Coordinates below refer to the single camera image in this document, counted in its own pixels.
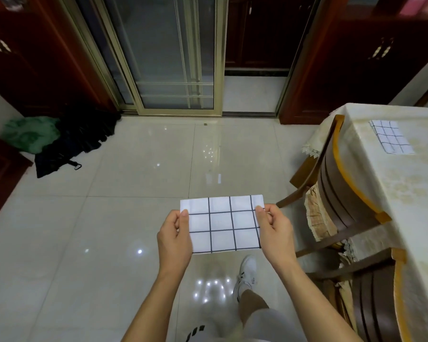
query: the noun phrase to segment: shoe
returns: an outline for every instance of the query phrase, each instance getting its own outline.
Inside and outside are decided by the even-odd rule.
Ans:
[[[242,285],[249,287],[250,290],[253,290],[257,284],[255,278],[257,276],[257,261],[254,256],[248,255],[241,262],[240,273],[238,275],[238,280],[234,285],[233,294],[236,296],[236,300],[240,302],[240,293],[239,289]]]

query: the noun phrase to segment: grid pattern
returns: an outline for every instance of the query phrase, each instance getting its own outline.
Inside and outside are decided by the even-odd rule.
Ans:
[[[265,207],[262,195],[181,200],[188,210],[194,253],[260,248],[255,207]]]
[[[411,144],[401,133],[396,121],[371,120],[369,123],[386,153],[398,155],[414,154]]]

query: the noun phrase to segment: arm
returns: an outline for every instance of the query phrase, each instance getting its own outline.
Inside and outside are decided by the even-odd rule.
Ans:
[[[263,253],[279,275],[309,342],[361,342],[298,264],[289,219],[273,204],[256,208]]]
[[[160,267],[157,279],[122,342],[164,342],[171,308],[192,257],[187,210],[173,210],[157,234]]]

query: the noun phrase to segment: sock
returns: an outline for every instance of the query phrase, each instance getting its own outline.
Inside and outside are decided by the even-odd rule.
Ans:
[[[239,288],[238,288],[238,299],[240,299],[242,293],[244,293],[245,290],[250,289],[252,290],[251,286],[248,285],[247,283],[243,282],[240,284]]]

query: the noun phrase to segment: shorts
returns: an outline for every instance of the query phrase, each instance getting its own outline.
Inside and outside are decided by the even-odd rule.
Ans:
[[[290,321],[281,312],[271,308],[256,310],[251,314],[243,329],[244,341],[303,342],[306,336],[299,324]],[[193,329],[186,341],[177,342],[225,341],[213,322],[207,322]]]

